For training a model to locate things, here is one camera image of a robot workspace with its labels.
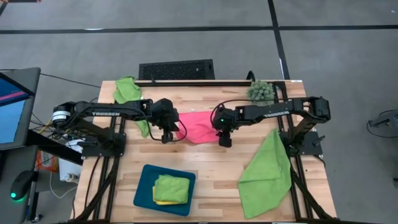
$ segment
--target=blue tray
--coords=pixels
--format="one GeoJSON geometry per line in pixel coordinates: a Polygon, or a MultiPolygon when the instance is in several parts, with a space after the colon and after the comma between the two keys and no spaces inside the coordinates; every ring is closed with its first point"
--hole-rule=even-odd
{"type": "Polygon", "coordinates": [[[149,208],[161,212],[168,212],[175,215],[187,216],[191,208],[193,187],[195,186],[196,175],[190,172],[167,169],[152,165],[145,165],[139,179],[134,205],[142,208],[149,208]],[[189,179],[188,203],[181,205],[157,205],[152,198],[152,187],[159,175],[171,175],[173,177],[184,177],[189,179]]]}

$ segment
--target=floor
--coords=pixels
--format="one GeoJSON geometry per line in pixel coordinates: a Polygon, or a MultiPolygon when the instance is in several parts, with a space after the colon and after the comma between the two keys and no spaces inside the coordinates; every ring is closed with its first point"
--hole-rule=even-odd
{"type": "MultiPolygon", "coordinates": [[[[0,16],[0,68],[40,67],[46,74],[100,85],[102,80],[137,76],[140,63],[212,58],[217,79],[244,78],[252,70],[261,79],[303,80],[307,95],[330,101],[332,120],[318,125],[317,130],[326,136],[322,146],[338,216],[396,223],[398,189],[392,178],[398,177],[398,140],[370,135],[366,122],[397,107],[398,27],[377,28],[398,24],[398,2],[274,0],[274,5],[278,32],[269,29],[276,21],[271,19],[267,0],[12,3],[0,16]],[[233,26],[236,31],[130,29],[208,26],[233,26]],[[302,26],[321,27],[294,30],[302,26]],[[109,32],[81,31],[97,28],[109,32]],[[49,29],[59,31],[10,34],[10,30],[49,29]],[[280,34],[277,42],[275,33],[280,34]]],[[[41,77],[34,113],[46,121],[55,105],[88,101],[98,92],[97,88],[41,77]]],[[[373,131],[392,134],[387,129],[373,131]]],[[[60,187],[59,194],[67,189],[60,187]]],[[[44,219],[40,223],[67,220],[72,198],[73,193],[61,200],[49,191],[42,193],[38,212],[44,219]]]]}

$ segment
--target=butcher block table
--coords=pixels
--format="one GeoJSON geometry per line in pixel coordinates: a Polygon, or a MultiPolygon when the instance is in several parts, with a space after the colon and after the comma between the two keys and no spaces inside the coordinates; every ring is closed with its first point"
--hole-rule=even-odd
{"type": "MultiPolygon", "coordinates": [[[[204,82],[222,82],[205,80],[204,82]]],[[[242,80],[228,82],[245,82],[242,80]]],[[[285,81],[287,95],[304,97],[305,90],[301,81],[285,81]]],[[[162,98],[170,99],[179,113],[211,111],[218,103],[232,99],[245,99],[247,86],[151,86],[141,87],[145,99],[153,101],[162,98]]],[[[104,81],[99,93],[99,103],[114,103],[114,81],[104,81]]],[[[228,108],[248,105],[250,102],[230,102],[228,108]]],[[[301,118],[293,115],[294,124],[301,118]]],[[[111,118],[95,117],[94,123],[102,128],[109,127],[111,118]]],[[[126,150],[120,158],[119,170],[114,192],[111,222],[292,222],[295,221],[290,192],[280,205],[256,218],[246,220],[239,199],[238,180],[243,170],[265,140],[267,135],[278,128],[277,119],[264,119],[253,126],[243,126],[231,135],[233,146],[220,147],[218,142],[194,145],[188,140],[162,144],[151,138],[144,139],[133,121],[127,121],[126,150]],[[164,212],[136,207],[133,199],[137,190],[142,168],[151,164],[170,169],[193,172],[196,177],[190,214],[180,217],[164,212]]],[[[162,131],[152,127],[154,136],[160,138],[162,131]]],[[[78,216],[84,207],[86,190],[95,157],[85,159],[75,197],[75,209],[78,216]]],[[[98,188],[103,158],[96,166],[91,183],[88,201],[98,188]]],[[[302,156],[307,187],[318,203],[327,213],[335,217],[336,212],[330,193],[328,180],[323,164],[313,156],[302,156]]],[[[297,189],[301,214],[305,217],[305,206],[302,194],[297,189]]],[[[104,218],[108,190],[103,196],[99,218],[104,218]]]]}

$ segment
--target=green cloth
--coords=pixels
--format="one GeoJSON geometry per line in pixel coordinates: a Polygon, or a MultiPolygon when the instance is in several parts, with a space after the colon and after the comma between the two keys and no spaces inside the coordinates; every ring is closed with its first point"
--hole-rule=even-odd
{"type": "MultiPolygon", "coordinates": [[[[141,89],[134,84],[134,77],[123,77],[116,81],[116,90],[113,98],[119,104],[127,101],[140,100],[141,89]]],[[[146,138],[149,134],[147,121],[136,121],[138,128],[141,130],[142,137],[146,138]]]]}
{"type": "Polygon", "coordinates": [[[170,175],[159,175],[155,181],[155,200],[162,202],[188,202],[189,180],[170,175]]]}
{"type": "Polygon", "coordinates": [[[254,218],[277,207],[291,185],[290,161],[274,129],[239,179],[244,217],[254,218]]]}

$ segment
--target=yellow cloth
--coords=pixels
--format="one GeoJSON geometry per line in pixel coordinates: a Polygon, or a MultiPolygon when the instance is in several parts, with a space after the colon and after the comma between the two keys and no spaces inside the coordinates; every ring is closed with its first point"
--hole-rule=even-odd
{"type": "Polygon", "coordinates": [[[152,198],[157,205],[177,205],[177,204],[179,204],[178,202],[161,202],[161,201],[155,200],[155,186],[152,187],[152,198]]]}

